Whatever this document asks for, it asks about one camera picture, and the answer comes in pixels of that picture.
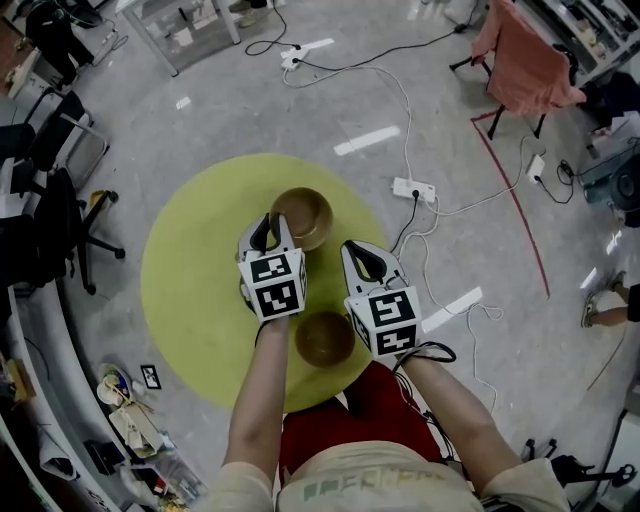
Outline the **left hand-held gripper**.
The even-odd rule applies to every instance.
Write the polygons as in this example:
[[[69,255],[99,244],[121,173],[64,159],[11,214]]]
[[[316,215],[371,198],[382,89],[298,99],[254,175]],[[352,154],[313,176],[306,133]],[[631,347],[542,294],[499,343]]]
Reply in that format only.
[[[238,241],[241,290],[259,321],[301,313],[306,305],[305,254],[296,245],[286,216],[265,213]],[[289,250],[265,255],[268,250]]]

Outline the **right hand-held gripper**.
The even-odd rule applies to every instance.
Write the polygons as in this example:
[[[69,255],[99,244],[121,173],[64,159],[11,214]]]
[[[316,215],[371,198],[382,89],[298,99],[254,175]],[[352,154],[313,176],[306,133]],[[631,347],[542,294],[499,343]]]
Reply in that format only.
[[[347,240],[342,264],[352,296],[344,304],[372,357],[399,355],[416,347],[422,331],[420,303],[399,260],[377,245]],[[364,296],[367,293],[378,294]]]

